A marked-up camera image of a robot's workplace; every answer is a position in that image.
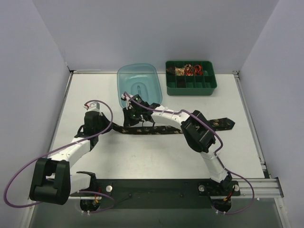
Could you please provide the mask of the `aluminium rail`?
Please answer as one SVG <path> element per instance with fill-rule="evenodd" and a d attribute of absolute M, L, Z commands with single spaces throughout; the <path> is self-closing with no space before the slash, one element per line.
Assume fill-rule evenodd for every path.
<path fill-rule="evenodd" d="M 221 190 L 209 179 L 98 179 L 103 194 L 169 193 L 223 199 L 234 189 L 232 197 L 282 198 L 279 179 L 233 179 L 228 190 Z"/>

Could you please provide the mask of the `red black patterned rolled tie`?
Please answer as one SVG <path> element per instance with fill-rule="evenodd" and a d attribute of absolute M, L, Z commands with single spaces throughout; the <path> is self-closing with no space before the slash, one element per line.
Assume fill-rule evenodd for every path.
<path fill-rule="evenodd" d="M 185 64 L 184 73 L 186 76 L 193 76 L 194 75 L 193 65 Z"/>

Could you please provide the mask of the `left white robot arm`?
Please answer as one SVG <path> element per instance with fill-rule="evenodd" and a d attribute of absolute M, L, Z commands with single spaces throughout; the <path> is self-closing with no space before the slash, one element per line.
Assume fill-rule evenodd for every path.
<path fill-rule="evenodd" d="M 71 172 L 72 166 L 92 151 L 100 132 L 108 132 L 111 122 L 102 112 L 88 111 L 84 124 L 72 140 L 72 145 L 61 149 L 49 158 L 36 161 L 29 197 L 33 201 L 63 205 L 71 194 L 78 191 L 96 191 L 96 174 L 88 171 Z"/>

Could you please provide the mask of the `black gold patterned tie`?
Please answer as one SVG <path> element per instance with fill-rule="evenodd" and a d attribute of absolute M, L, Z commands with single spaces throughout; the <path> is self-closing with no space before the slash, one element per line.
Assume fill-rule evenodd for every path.
<path fill-rule="evenodd" d="M 232 130 L 235 122 L 225 117 L 220 119 L 210 119 L 208 123 L 214 131 Z M 140 126 L 140 127 L 125 127 L 116 123 L 112 123 L 112 129 L 118 133 L 127 135 L 167 135 L 167 134 L 183 134 L 183 132 L 173 126 Z"/>

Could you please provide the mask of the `dark rolled tie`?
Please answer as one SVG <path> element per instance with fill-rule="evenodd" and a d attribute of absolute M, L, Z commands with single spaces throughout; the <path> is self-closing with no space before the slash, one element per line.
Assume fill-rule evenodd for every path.
<path fill-rule="evenodd" d="M 175 75 L 175 67 L 173 66 L 173 67 L 166 68 L 166 73 L 168 75 Z"/>

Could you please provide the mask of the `orange black rolled tie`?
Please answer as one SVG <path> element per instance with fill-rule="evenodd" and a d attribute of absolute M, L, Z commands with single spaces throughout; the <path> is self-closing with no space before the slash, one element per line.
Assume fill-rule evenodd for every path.
<path fill-rule="evenodd" d="M 202 65 L 196 64 L 194 66 L 194 75 L 195 76 L 202 76 L 203 75 L 203 68 Z"/>

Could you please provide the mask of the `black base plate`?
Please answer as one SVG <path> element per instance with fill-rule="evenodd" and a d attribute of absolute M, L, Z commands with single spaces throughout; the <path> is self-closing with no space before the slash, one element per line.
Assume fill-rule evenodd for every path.
<path fill-rule="evenodd" d="M 83 211 L 99 209 L 209 209 L 231 208 L 231 197 L 240 196 L 237 181 L 210 179 L 97 179 L 93 189 L 104 196 L 85 194 Z"/>

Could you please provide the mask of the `beige patterned rolled tie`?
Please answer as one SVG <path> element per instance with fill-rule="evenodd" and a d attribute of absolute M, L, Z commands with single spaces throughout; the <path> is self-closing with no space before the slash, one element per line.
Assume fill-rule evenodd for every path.
<path fill-rule="evenodd" d="M 184 76 L 185 75 L 185 69 L 183 67 L 175 67 L 175 75 L 176 76 Z"/>

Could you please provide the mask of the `teal plastic tub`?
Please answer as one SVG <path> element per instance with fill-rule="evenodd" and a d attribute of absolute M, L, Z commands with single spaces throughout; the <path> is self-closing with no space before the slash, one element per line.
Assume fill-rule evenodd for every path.
<path fill-rule="evenodd" d="M 122 108 L 126 106 L 126 102 L 121 99 L 124 92 L 139 95 L 148 104 L 162 102 L 162 90 L 156 69 L 147 63 L 121 67 L 117 71 L 117 92 Z"/>

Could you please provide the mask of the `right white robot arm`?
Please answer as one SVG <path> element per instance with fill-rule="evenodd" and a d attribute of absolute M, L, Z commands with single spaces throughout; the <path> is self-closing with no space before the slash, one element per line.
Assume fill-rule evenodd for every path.
<path fill-rule="evenodd" d="M 129 102 L 123 108 L 124 125 L 134 126 L 139 122 L 151 122 L 175 127 L 182 131 L 188 146 L 200 153 L 210 174 L 210 179 L 221 190 L 228 190 L 232 177 L 219 160 L 217 151 L 210 147 L 216 142 L 216 134 L 203 114 L 195 110 L 175 112 L 159 104 L 145 107 Z"/>

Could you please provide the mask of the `green compartment organizer box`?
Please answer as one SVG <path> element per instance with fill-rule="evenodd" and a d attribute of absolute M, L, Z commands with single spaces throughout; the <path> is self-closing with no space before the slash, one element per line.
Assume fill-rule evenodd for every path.
<path fill-rule="evenodd" d="M 202 65 L 202 76 L 176 76 L 166 73 L 167 94 L 171 96 L 210 96 L 217 88 L 217 80 L 210 61 L 203 60 L 183 60 L 167 61 L 168 67 L 183 67 L 185 64 Z"/>

